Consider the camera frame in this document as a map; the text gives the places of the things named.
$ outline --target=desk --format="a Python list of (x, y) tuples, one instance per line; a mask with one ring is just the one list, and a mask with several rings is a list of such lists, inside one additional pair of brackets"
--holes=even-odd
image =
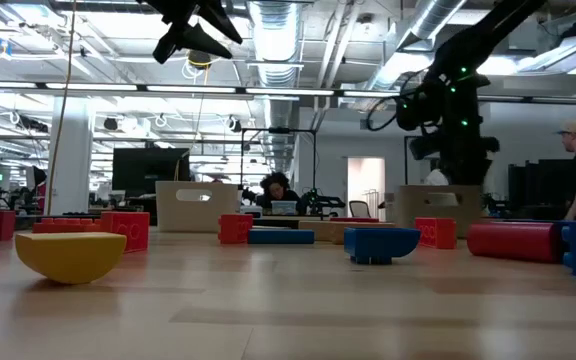
[(299, 229), (300, 221), (328, 221), (330, 219), (327, 215), (314, 215), (314, 216), (291, 216), (291, 215), (269, 215), (262, 216), (258, 219), (253, 219), (252, 223), (255, 226), (270, 226), (270, 227), (287, 227), (291, 229)]

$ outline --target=black cable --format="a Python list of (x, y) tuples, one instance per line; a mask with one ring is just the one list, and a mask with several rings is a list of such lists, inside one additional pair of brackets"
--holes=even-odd
[(388, 120), (386, 121), (383, 125), (379, 126), (379, 127), (372, 127), (372, 114), (377, 110), (377, 108), (379, 106), (381, 106), (383, 103), (385, 103), (386, 101), (389, 100), (395, 100), (395, 102), (397, 102), (399, 99), (401, 99), (403, 96), (406, 96), (408, 94), (405, 94), (404, 91), (406, 89), (406, 85), (408, 85), (408, 82), (410, 82), (410, 80), (412, 80), (412, 78), (414, 78), (415, 76), (421, 74), (422, 72), (424, 72), (425, 70), (427, 70), (427, 68), (425, 69), (421, 69), (419, 71), (416, 71), (414, 73), (411, 73), (410, 75), (408, 75), (408, 78), (406, 79), (406, 81), (404, 81), (403, 85), (401, 85), (401, 90), (399, 91), (399, 95), (393, 96), (393, 97), (387, 97), (387, 98), (382, 98), (380, 99), (375, 105), (373, 105), (373, 107), (370, 109), (370, 112), (368, 113), (368, 117), (366, 118), (366, 128), (372, 132), (377, 132), (377, 131), (381, 131), (383, 129), (385, 129), (388, 125), (392, 124), (393, 121), (395, 121), (397, 119), (397, 111), (395, 111), (395, 114)]
[(542, 29), (544, 29), (544, 31), (546, 32), (546, 34), (548, 34), (548, 35), (550, 35), (550, 36), (554, 36), (554, 37), (559, 37), (558, 34), (556, 35), (556, 34), (551, 33), (551, 32), (548, 30), (548, 28), (547, 28), (546, 26), (544, 26), (544, 24), (542, 24), (542, 23), (540, 23), (540, 22), (538, 22), (537, 24), (538, 24), (539, 26), (541, 26)]

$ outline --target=ventilation duct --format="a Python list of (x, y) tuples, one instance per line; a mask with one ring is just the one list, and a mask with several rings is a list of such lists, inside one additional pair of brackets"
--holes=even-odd
[[(410, 18), (408, 27), (397, 31), (395, 45), (401, 50), (421, 40), (435, 37), (448, 23), (450, 18), (466, 3), (467, 0), (420, 0), (415, 14)], [(410, 59), (413, 55), (395, 52), (366, 83), (366, 90), (389, 90), (399, 75), (406, 71), (416, 71), (430, 65), (430, 59), (419, 63)], [(415, 68), (408, 67), (415, 63)]]
[[(255, 25), (253, 40), (258, 61), (293, 62), (298, 54), (299, 17), (301, 6), (283, 2), (250, 2), (250, 17)], [(297, 68), (290, 65), (263, 64), (258, 66), (259, 80), (263, 87), (294, 88), (297, 85)], [(284, 100), (264, 100), (266, 127), (297, 128), (298, 112), (295, 103)], [(278, 171), (290, 169), (290, 156), (294, 136), (268, 135), (264, 152), (275, 156)]]

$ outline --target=yellow foam block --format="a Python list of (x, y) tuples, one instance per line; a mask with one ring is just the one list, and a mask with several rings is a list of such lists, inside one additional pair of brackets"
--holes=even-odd
[(62, 284), (86, 284), (112, 270), (126, 237), (111, 233), (19, 234), (17, 254), (29, 268)]

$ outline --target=woman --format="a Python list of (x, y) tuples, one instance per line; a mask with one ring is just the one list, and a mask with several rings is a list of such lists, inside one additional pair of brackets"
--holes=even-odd
[(301, 199), (296, 192), (290, 190), (288, 178), (284, 173), (274, 172), (266, 176), (261, 181), (261, 187), (264, 189), (264, 196), (261, 201), (257, 202), (257, 205), (264, 210), (272, 210), (273, 201), (296, 201), (297, 213), (300, 215), (304, 213)]

